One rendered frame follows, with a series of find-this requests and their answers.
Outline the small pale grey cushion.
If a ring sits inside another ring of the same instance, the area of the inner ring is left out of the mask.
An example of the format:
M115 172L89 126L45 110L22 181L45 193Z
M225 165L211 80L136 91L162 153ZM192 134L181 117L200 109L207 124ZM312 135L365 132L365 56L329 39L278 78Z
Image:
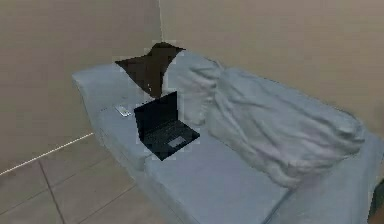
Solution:
M223 71L219 61L182 50L166 69L162 93L176 91L179 115L188 124L202 125Z

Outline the black laptop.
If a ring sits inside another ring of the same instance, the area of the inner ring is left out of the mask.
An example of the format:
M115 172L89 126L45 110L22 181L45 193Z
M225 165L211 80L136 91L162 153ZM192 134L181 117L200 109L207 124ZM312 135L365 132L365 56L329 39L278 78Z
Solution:
M200 137L179 120L176 91L135 108L134 114L140 141L161 161Z

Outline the dark brown cushion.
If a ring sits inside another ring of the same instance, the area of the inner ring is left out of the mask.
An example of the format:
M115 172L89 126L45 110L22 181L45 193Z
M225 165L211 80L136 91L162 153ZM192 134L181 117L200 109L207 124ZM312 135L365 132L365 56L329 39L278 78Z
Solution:
M159 42L150 51L138 57L116 61L128 76L152 98L162 95L163 76L183 48Z

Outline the grey remote control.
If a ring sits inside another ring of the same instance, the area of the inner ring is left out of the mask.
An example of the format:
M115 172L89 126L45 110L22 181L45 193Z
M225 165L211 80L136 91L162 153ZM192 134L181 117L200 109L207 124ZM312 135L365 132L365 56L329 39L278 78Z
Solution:
M116 109L116 110L120 113L120 115L123 116L123 117L128 117L128 116L131 115L131 112L130 112L128 109L126 109L124 106L122 106L122 105L117 105L117 106L115 107L115 109Z

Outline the pale grey sofa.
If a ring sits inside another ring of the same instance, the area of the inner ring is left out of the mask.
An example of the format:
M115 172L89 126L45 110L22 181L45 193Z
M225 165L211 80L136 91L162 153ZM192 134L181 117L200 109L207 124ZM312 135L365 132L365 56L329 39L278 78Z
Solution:
M360 151L295 188L273 182L211 135L208 106L200 137L161 161L139 138L134 109L158 98L144 92L116 64L73 76L93 131L102 145L159 203L171 224L368 224L384 139L364 125ZM131 112L123 117L115 109Z

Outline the large pale grey cushion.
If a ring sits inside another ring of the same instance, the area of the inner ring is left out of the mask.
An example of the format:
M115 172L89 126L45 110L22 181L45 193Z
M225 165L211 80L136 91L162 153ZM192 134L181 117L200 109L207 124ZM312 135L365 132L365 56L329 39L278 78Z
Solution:
M288 188L357 154L365 141L352 114L237 68L220 76L207 126L250 167Z

